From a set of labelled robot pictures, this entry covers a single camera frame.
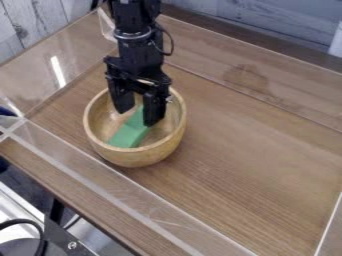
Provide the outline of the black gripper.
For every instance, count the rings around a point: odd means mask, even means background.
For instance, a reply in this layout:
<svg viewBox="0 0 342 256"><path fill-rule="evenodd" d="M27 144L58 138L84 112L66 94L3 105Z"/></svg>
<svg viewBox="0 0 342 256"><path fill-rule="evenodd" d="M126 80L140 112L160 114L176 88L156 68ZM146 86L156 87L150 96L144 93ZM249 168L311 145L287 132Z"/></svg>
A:
<svg viewBox="0 0 342 256"><path fill-rule="evenodd" d="M153 126L165 115L170 78L162 72L161 33L114 33L118 56L106 56L105 78L116 111L122 114L134 106L133 94L142 95L142 121Z"/></svg>

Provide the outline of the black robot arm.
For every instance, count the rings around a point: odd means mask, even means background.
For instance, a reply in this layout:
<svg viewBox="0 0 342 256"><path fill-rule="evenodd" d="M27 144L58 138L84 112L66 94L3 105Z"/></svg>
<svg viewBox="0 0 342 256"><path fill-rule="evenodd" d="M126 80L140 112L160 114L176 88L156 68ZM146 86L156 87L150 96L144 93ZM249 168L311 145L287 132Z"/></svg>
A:
<svg viewBox="0 0 342 256"><path fill-rule="evenodd" d="M164 50L162 34L166 30L157 23L160 0L108 0L114 21L112 36L117 42L118 56L106 56L105 79L116 111L122 114L134 106L134 95L142 97L142 122L153 126L165 115L170 78L162 72L164 57L173 48Z"/></svg>

